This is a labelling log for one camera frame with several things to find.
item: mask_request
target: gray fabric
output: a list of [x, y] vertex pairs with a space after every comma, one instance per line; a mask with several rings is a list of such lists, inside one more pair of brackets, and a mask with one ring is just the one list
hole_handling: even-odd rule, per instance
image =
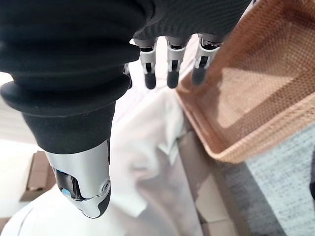
[[229, 187], [253, 236], [285, 236], [277, 218], [245, 163], [220, 163]]
[[287, 236], [315, 234], [310, 194], [315, 123], [277, 147], [247, 161], [247, 166]]
[[313, 236], [315, 123], [239, 165], [220, 164], [254, 236]]

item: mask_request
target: cardboard box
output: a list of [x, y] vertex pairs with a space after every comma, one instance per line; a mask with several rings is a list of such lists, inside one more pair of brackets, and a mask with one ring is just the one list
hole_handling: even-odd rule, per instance
[[209, 158], [196, 133], [188, 131], [178, 147], [204, 235], [251, 235], [215, 160]]
[[33, 155], [29, 178], [21, 202], [30, 202], [39, 197], [56, 183], [54, 172], [45, 152], [38, 151]]

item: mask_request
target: white fabric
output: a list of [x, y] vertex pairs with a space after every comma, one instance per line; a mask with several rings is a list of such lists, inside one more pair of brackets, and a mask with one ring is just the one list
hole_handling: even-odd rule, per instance
[[176, 144], [182, 110], [173, 91], [154, 96], [112, 131], [112, 197], [103, 216], [86, 218], [54, 187], [15, 214], [1, 236], [201, 236]]

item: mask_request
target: brown basket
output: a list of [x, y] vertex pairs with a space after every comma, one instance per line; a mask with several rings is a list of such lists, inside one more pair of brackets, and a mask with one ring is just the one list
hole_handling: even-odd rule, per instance
[[315, 1], [261, 0], [180, 102], [208, 154], [238, 163], [315, 121]]

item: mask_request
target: black fingertip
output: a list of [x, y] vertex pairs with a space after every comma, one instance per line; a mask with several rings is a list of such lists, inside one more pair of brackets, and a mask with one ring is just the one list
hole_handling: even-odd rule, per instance
[[178, 71], [174, 70], [174, 71], [168, 72], [168, 74], [167, 74], [167, 86], [170, 89], [174, 89], [177, 87], [178, 77], [179, 77]]
[[206, 75], [206, 70], [204, 68], [194, 68], [191, 75], [191, 81], [194, 85], [200, 85]]
[[148, 89], [154, 89], [157, 85], [156, 75], [152, 73], [148, 73], [144, 75], [146, 86]]

